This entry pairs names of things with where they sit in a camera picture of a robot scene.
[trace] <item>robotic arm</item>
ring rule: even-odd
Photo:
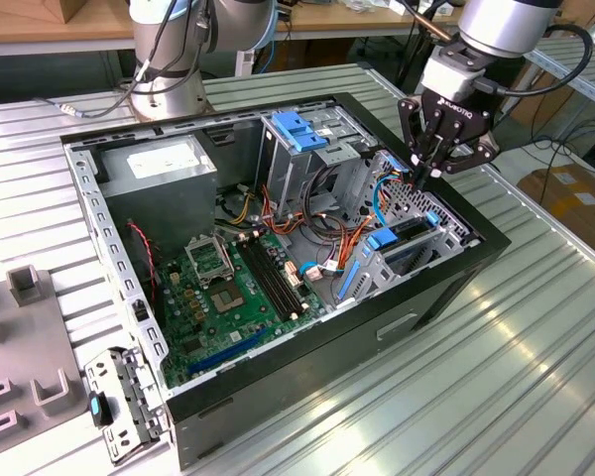
[[[278,20],[274,0],[131,0],[130,16],[140,78],[132,104],[151,120],[205,112],[200,52],[261,48]]]
[[[423,188],[430,177],[455,174],[497,157],[499,148],[490,132],[492,115],[470,107],[474,91],[515,97],[545,94],[568,83],[588,64],[592,42],[586,31],[573,25],[549,26],[561,3],[562,0],[469,0],[458,23],[459,35],[454,38],[428,24],[427,19],[419,18],[406,5],[422,25],[447,43],[427,62],[421,78],[423,94],[399,103],[404,140],[416,167],[413,182],[417,188]],[[559,83],[538,90],[514,91],[484,77],[493,62],[521,57],[536,47],[545,32],[554,30],[575,33],[585,45],[582,62]],[[473,141],[476,142],[472,154],[451,156],[456,147]]]

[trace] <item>workbench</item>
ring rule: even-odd
[[[331,66],[205,82],[218,111],[348,91],[399,137],[401,94]],[[114,93],[65,98],[100,110]],[[0,105],[0,279],[50,270],[80,368],[127,345],[59,136],[131,124],[34,102]],[[203,459],[185,474],[595,474],[595,253],[491,168],[452,185],[511,240],[436,321]],[[111,466],[89,414],[0,454],[0,475],[178,474],[161,441]]]

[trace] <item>blue cable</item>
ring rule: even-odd
[[[375,189],[373,190],[373,209],[375,210],[375,216],[381,222],[381,224],[384,226],[386,226],[386,218],[384,217],[384,214],[379,209],[379,187],[385,181],[392,180],[392,179],[398,179],[398,178],[399,177],[397,177],[397,176],[385,176],[377,182],[377,184],[375,185]]]
[[[271,64],[271,61],[274,58],[275,52],[276,52],[276,42],[271,42],[271,55],[269,56],[269,59],[267,59],[267,64],[262,66],[262,69],[260,70],[260,72],[258,74],[262,74],[263,72],[265,72],[267,70],[267,67],[269,66],[269,64]]]
[[[299,273],[301,275],[303,275],[306,270],[308,270],[309,268],[312,268],[313,266],[319,266],[317,265],[317,263],[315,263],[314,261],[309,261],[307,263],[304,263],[303,265],[301,265],[301,267],[299,268]]]

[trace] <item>white label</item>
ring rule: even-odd
[[[324,263],[324,268],[328,271],[337,271],[337,266],[339,265],[339,263],[335,260],[328,260],[326,263]]]
[[[200,161],[188,144],[163,147],[128,157],[128,165],[137,179],[179,171],[199,164]]]
[[[575,193],[575,196],[585,205],[595,205],[595,197],[590,193]]]
[[[559,172],[557,174],[553,174],[553,176],[560,181],[560,183],[564,183],[565,185],[573,185],[577,183],[577,180],[571,175],[566,172]]]

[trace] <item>wire bundle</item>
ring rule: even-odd
[[[240,215],[238,215],[236,218],[234,218],[233,220],[231,220],[229,223],[232,225],[239,225],[240,223],[242,223],[243,221],[245,221],[245,218],[247,218],[247,212],[249,211],[249,202],[251,201],[252,198],[252,194],[251,193],[247,193],[245,196],[245,204],[242,207],[242,211],[240,212]]]

